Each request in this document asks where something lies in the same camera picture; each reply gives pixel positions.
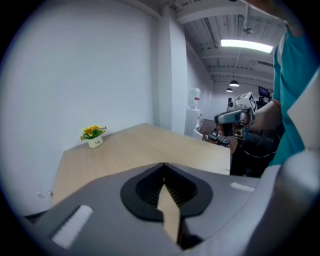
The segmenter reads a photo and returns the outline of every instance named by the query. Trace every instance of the ceiling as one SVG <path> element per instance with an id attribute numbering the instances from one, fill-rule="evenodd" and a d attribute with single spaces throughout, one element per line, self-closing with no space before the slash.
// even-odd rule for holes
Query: ceiling
<path id="1" fill-rule="evenodd" d="M 233 77 L 241 84 L 273 87 L 273 53 L 285 31 L 285 23 L 241 1 L 157 0 L 169 5 L 184 26 L 186 40 L 198 53 L 214 84 Z M 251 34 L 244 27 L 251 28 Z M 271 53 L 221 47 L 221 39 L 247 40 L 273 46 Z"/>

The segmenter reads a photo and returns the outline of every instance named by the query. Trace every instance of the wooden board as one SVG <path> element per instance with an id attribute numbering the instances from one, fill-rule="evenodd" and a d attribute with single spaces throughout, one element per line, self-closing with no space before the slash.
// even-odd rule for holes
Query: wooden board
<path id="1" fill-rule="evenodd" d="M 229 175 L 230 150 L 149 124 L 140 124 L 66 150 L 56 174 L 53 205 L 87 183 L 111 174 L 159 162 L 168 162 Z"/>

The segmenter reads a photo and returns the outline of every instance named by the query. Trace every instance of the white wall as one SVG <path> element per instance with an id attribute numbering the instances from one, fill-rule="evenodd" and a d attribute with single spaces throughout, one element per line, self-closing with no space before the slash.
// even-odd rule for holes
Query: white wall
<path id="1" fill-rule="evenodd" d="M 171 8 L 165 6 L 162 15 L 158 22 L 158 125 L 184 134 L 187 108 L 185 32 Z"/>
<path id="2" fill-rule="evenodd" d="M 232 88 L 233 92 L 226 92 L 227 88 Z M 252 92 L 254 99 L 259 99 L 258 87 L 240 83 L 239 87 L 230 87 L 228 82 L 215 82 L 213 84 L 213 98 L 211 104 L 211 117 L 215 117 L 225 112 L 228 107 L 228 98 L 234 100 L 237 96 Z"/>
<path id="3" fill-rule="evenodd" d="M 187 52 L 186 37 L 182 25 L 177 23 L 176 15 L 172 12 L 170 22 L 171 37 L 171 75 L 172 75 L 172 128 L 176 133 L 185 134 L 186 109 L 185 101 L 187 88 Z"/>
<path id="4" fill-rule="evenodd" d="M 153 123 L 155 31 L 150 16 L 108 0 L 47 5 L 28 20 L 0 80 L 1 179 L 17 213 L 51 206 L 36 193 L 53 189 L 83 128 Z"/>
<path id="5" fill-rule="evenodd" d="M 187 88 L 189 91 L 193 88 L 201 90 L 201 98 L 199 109 L 205 119 L 213 120 L 212 102 L 213 102 L 213 82 L 205 66 L 198 58 L 191 46 L 186 43 L 186 57 L 187 57 Z"/>

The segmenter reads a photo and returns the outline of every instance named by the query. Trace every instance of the potted plant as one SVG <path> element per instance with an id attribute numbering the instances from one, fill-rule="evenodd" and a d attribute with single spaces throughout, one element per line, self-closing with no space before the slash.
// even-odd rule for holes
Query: potted plant
<path id="1" fill-rule="evenodd" d="M 89 147 L 92 149 L 96 148 L 104 142 L 101 138 L 101 134 L 104 134 L 106 129 L 106 126 L 89 126 L 88 128 L 83 129 L 83 135 L 80 137 L 80 140 L 88 140 Z"/>

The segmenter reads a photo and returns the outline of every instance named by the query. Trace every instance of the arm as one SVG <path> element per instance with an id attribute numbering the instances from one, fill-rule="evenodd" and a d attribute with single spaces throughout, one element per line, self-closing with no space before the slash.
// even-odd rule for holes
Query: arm
<path id="1" fill-rule="evenodd" d="M 254 115 L 254 124 L 249 127 L 251 131 L 276 128 L 282 122 L 280 101 L 273 99 L 267 105 L 258 109 Z"/>

